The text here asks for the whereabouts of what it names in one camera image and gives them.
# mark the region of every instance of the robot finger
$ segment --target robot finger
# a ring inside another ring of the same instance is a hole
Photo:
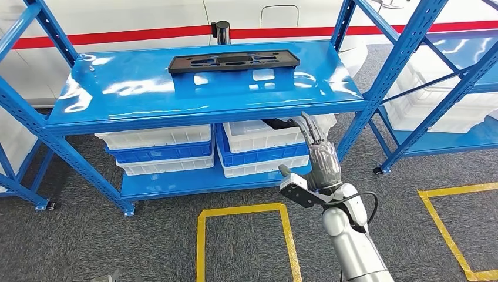
[[[311,138],[311,136],[308,133],[308,128],[302,122],[300,122],[299,120],[294,120],[294,119],[290,119],[290,121],[292,121],[293,124],[295,124],[299,127],[302,135],[304,136],[304,140],[306,141],[306,145],[308,145],[308,147],[310,147],[312,144],[314,144],[315,140],[313,140]]]
[[[318,129],[318,126],[315,123],[315,120],[305,112],[301,112],[301,116],[306,121],[306,124],[308,125],[308,128],[309,128],[309,133],[310,133],[311,137],[313,138],[315,144],[318,143],[319,141],[325,140],[324,135]]]
[[[279,165],[278,170],[280,171],[280,173],[282,173],[282,176],[284,177],[292,173],[292,171],[284,164]]]

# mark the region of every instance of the red stripe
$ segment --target red stripe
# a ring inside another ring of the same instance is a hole
[[[401,32],[404,25],[394,25],[394,29]],[[479,29],[498,29],[498,21],[480,22],[448,22],[434,23],[430,32],[471,31]],[[329,28],[256,28],[256,29],[233,29],[233,39],[244,38],[285,38],[285,37],[308,37],[308,36],[330,36],[334,29]],[[208,25],[184,26],[179,28],[157,28],[142,29],[138,31],[116,31],[102,33],[88,33],[69,35],[73,45],[101,44],[113,42],[140,41],[149,39],[175,38],[183,36],[196,36],[211,34]],[[376,26],[350,26],[348,35],[376,35],[382,32]],[[48,37],[21,38],[13,49],[30,49],[53,47]]]

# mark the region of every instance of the stacked storage bin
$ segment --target stacked storage bin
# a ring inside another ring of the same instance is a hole
[[[325,134],[336,123],[334,114],[314,118]],[[261,120],[216,124],[216,144],[227,178],[271,172],[279,165],[306,166],[309,161],[298,127],[275,130]]]
[[[17,175],[22,163],[33,149],[38,138],[10,113],[0,107],[0,145],[2,146],[12,170]],[[0,173],[5,175],[0,164]],[[7,189],[0,186],[0,193]]]
[[[498,110],[495,110],[494,112],[490,113],[489,116],[498,120]]]
[[[96,133],[106,151],[129,175],[214,166],[214,130],[211,125]]]
[[[401,71],[386,98],[452,73],[451,69],[427,46],[420,46]],[[388,119],[395,130],[413,131],[460,82],[454,77],[386,102]],[[473,93],[453,105],[430,132],[467,133],[498,109],[498,93]]]

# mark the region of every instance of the yellow tape square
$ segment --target yellow tape square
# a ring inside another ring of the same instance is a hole
[[[228,216],[241,213],[261,213],[278,210],[282,227],[284,229],[287,253],[291,263],[292,277],[294,282],[302,282],[301,271],[297,254],[295,251],[294,239],[292,238],[291,223],[287,208],[282,203],[255,204],[252,206],[225,207],[222,209],[203,210],[197,219],[197,282],[204,282],[206,275],[206,218],[214,216]]]
[[[455,256],[456,260],[462,267],[462,270],[469,281],[491,281],[498,279],[498,269],[480,271],[480,272],[474,272],[470,269],[469,263],[463,257],[463,254],[458,249],[458,246],[455,244],[455,241],[453,241],[453,238],[451,237],[450,233],[443,224],[443,221],[441,221],[441,218],[439,217],[438,213],[436,212],[436,209],[430,202],[429,198],[463,194],[463,193],[482,192],[489,190],[498,190],[498,183],[451,187],[451,188],[427,190],[427,191],[418,190],[419,196],[422,199],[423,203],[425,204],[427,211],[429,212],[430,216],[432,216],[432,219],[434,220],[434,223],[436,223],[439,232],[441,232],[441,235],[443,236],[446,244],[448,245],[453,255]]]

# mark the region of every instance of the white bin on shelf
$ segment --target white bin on shelf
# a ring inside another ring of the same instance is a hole
[[[95,133],[110,150],[209,141],[211,125],[192,125],[121,132]]]
[[[211,156],[187,157],[184,159],[153,160],[150,162],[119,163],[116,165],[124,169],[126,175],[141,175],[163,172],[179,172],[182,170],[208,169],[214,166],[214,144]]]
[[[450,68],[430,48],[421,46],[403,68],[386,98],[450,73]],[[385,103],[393,129],[415,130],[459,82],[460,78],[451,78]],[[498,109],[498,93],[469,94],[453,105],[429,131],[466,133],[495,109]]]
[[[269,160],[266,162],[248,163],[241,166],[223,165],[223,158],[221,157],[220,150],[217,148],[218,155],[220,156],[221,166],[226,178],[239,177],[264,172],[274,172],[278,170],[279,165],[286,165],[289,168],[306,166],[309,162],[309,156],[286,157],[284,159]]]
[[[495,110],[494,112],[490,113],[489,116],[498,120],[498,110]]]
[[[336,123],[334,114],[315,115],[320,129],[328,133]],[[304,142],[299,128],[292,127],[274,130],[261,120],[246,122],[225,122],[223,128],[228,137],[232,153],[247,152]]]
[[[19,173],[22,163],[33,149],[37,139],[24,125],[0,107],[0,144],[15,174]],[[0,173],[5,175],[1,165]],[[0,193],[5,191],[6,189],[0,186]]]

